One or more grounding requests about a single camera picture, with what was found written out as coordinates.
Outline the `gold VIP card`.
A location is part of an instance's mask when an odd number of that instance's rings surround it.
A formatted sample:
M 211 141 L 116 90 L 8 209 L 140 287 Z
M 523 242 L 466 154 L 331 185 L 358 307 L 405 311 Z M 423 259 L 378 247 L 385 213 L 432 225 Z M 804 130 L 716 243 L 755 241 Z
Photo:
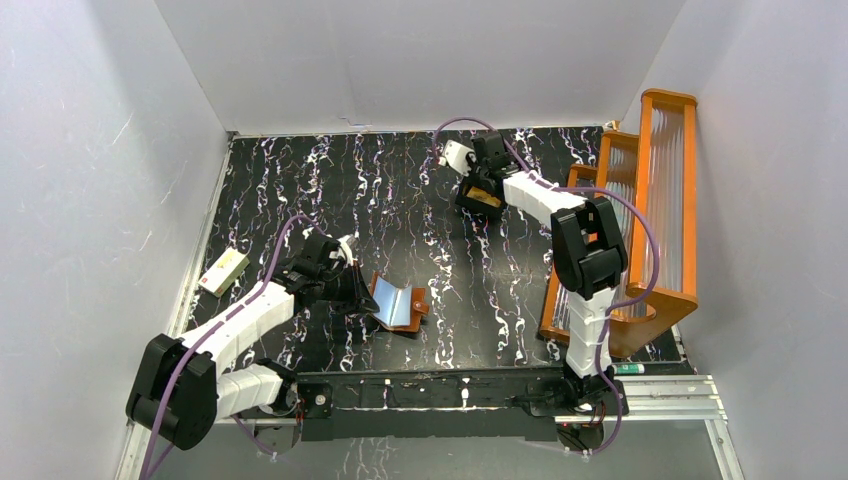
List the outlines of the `gold VIP card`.
M 501 206 L 501 200 L 498 197 L 493 196 L 485 190 L 482 190 L 477 187 L 469 187 L 465 192 L 465 197 L 488 206 Z

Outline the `brown leather card holder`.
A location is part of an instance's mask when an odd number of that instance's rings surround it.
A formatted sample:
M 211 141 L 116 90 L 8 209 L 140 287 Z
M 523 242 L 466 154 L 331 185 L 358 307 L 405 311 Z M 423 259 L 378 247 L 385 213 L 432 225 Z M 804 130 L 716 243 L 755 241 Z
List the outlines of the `brown leather card holder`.
M 429 314 L 424 287 L 397 287 L 378 272 L 373 274 L 370 294 L 378 306 L 370 313 L 380 326 L 393 333 L 414 334 L 420 331 L 422 319 Z

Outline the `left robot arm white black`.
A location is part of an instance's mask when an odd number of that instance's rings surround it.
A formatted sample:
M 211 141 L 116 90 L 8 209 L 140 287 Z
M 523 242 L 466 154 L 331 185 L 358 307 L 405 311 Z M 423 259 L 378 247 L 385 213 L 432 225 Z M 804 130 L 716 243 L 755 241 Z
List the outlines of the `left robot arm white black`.
M 217 317 L 145 347 L 125 413 L 181 450 L 195 447 L 213 424 L 259 408 L 275 416 L 297 410 L 298 376 L 261 359 L 240 370 L 231 363 L 265 334 L 316 303 L 341 314 L 376 313 L 352 249 L 352 235 L 310 235 L 299 254 L 278 261 L 270 279 Z

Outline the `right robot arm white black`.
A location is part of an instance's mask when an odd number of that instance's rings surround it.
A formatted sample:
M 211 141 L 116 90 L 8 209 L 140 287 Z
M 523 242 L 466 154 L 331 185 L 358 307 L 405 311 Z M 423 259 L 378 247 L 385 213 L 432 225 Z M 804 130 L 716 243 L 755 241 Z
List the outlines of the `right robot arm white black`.
M 487 214 L 511 206 L 549 229 L 553 272 L 567 292 L 566 365 L 576 376 L 564 385 L 563 399 L 571 411 L 590 413 L 603 399 L 593 377 L 611 377 L 609 318 L 629 260 L 613 204 L 628 202 L 606 189 L 554 185 L 522 164 L 495 131 L 470 147 L 447 142 L 440 162 L 462 177 L 460 204 Z

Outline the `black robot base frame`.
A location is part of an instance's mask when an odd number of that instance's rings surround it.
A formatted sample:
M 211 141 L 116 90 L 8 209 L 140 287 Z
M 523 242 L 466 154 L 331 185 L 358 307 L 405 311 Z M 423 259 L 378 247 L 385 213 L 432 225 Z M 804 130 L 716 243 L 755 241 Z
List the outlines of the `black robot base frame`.
M 582 387 L 563 367 L 312 372 L 298 376 L 297 408 L 243 418 L 259 426 L 294 426 L 304 441 L 347 438 L 522 437 L 554 441 L 562 428 L 594 428 L 626 416 L 622 383 L 600 378 Z

